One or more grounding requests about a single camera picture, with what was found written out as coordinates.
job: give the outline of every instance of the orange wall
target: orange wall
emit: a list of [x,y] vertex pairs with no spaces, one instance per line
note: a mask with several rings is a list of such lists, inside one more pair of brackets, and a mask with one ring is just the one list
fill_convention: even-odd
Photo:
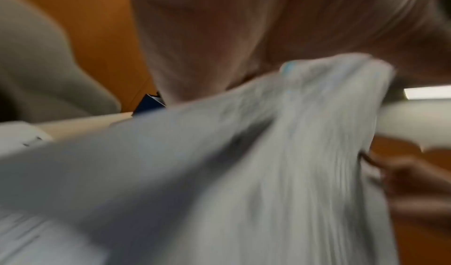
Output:
[[[451,150],[422,153],[414,144],[376,137],[372,150],[382,156],[414,155],[451,171]],[[451,236],[407,223],[394,224],[399,256],[403,265],[451,264]]]
[[69,34],[80,66],[133,110],[155,87],[139,50],[129,0],[29,0]]

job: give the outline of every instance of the wooden surface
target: wooden surface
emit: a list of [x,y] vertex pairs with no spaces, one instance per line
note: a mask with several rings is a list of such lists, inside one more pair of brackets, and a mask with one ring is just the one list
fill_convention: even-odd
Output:
[[129,0],[28,0],[68,33],[79,65],[134,110],[156,90],[141,55]]
[[[372,150],[382,156],[414,155],[451,171],[451,150],[431,150],[422,153],[416,145],[383,137],[376,137]],[[402,265],[451,264],[451,236],[406,223],[395,223]]]

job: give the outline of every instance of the hand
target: hand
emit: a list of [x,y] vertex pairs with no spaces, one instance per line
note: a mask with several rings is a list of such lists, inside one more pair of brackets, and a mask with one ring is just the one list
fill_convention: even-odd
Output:
[[132,0],[169,104],[217,94],[282,63],[370,53],[409,76],[449,79],[435,0]]
[[393,218],[451,233],[451,174],[414,157],[360,156],[380,169]]

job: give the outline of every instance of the light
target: light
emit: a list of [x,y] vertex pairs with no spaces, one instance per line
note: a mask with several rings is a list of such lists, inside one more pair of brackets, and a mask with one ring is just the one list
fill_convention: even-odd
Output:
[[404,89],[408,100],[451,99],[451,85]]

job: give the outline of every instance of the ceiling light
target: ceiling light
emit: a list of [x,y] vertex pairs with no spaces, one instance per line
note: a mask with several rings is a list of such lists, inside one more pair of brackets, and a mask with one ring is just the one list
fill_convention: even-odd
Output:
[[451,99],[451,85],[404,89],[408,100]]

